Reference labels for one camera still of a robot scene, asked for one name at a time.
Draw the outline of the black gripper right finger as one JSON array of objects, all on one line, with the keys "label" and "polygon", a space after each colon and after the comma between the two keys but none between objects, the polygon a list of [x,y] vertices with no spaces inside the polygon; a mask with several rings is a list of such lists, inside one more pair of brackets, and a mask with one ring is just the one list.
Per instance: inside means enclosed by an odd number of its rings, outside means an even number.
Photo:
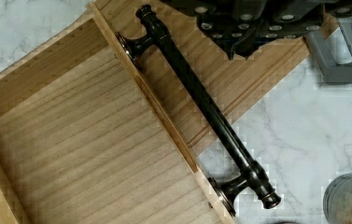
[{"label": "black gripper right finger", "polygon": [[323,6],[266,6],[260,15],[244,13],[235,42],[235,53],[249,57],[260,46],[279,38],[293,39],[318,30],[323,23]]}]

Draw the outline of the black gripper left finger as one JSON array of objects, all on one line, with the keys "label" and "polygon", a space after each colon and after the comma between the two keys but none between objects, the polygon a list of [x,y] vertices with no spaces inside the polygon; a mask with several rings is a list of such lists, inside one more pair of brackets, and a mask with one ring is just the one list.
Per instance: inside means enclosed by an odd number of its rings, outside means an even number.
[{"label": "black gripper left finger", "polygon": [[232,60],[235,55],[248,58],[259,48],[259,6],[197,6],[200,30],[210,37]]}]

